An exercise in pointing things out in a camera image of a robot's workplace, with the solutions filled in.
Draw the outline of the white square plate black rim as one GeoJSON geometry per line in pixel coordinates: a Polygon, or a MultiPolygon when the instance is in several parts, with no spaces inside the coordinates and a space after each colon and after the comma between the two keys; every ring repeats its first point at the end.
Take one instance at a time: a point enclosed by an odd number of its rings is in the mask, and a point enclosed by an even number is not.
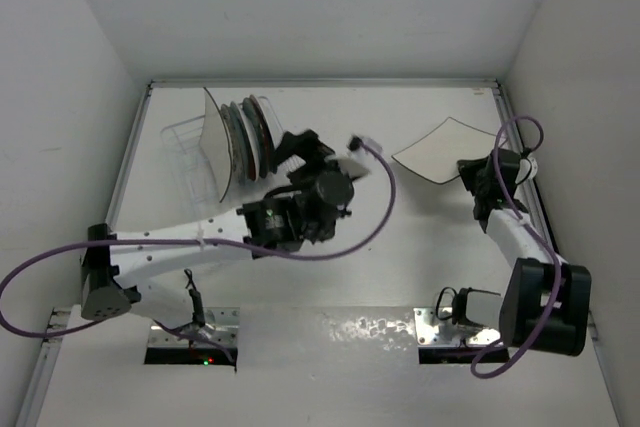
{"type": "Polygon", "coordinates": [[[413,174],[443,185],[459,176],[459,160],[486,157],[495,138],[495,134],[448,117],[421,139],[393,154],[392,159],[413,174]]]}

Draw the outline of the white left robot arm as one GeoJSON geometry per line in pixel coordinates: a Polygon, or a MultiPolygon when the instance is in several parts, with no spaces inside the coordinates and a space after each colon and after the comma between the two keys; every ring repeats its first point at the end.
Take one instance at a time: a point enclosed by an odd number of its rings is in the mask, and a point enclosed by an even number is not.
{"type": "Polygon", "coordinates": [[[91,227],[82,318],[101,322],[134,313],[172,328],[201,325],[205,314],[197,287],[189,283],[180,294],[155,285],[155,278],[205,264],[297,259],[304,243],[331,240],[337,222],[350,216],[355,183],[368,170],[352,155],[336,155],[312,130],[284,133],[266,154],[272,167],[292,157],[302,164],[287,173],[286,185],[216,217],[142,234],[91,227]]]}

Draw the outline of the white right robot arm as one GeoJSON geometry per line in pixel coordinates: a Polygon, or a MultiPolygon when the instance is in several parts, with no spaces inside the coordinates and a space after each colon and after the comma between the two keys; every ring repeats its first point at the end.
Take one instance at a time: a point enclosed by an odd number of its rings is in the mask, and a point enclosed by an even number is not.
{"type": "Polygon", "coordinates": [[[500,148],[495,155],[457,162],[474,198],[473,217],[512,273],[504,294],[461,289],[453,301],[452,322],[494,328],[506,347],[575,357],[586,342],[591,274],[556,254],[514,198],[521,159],[500,148]]]}

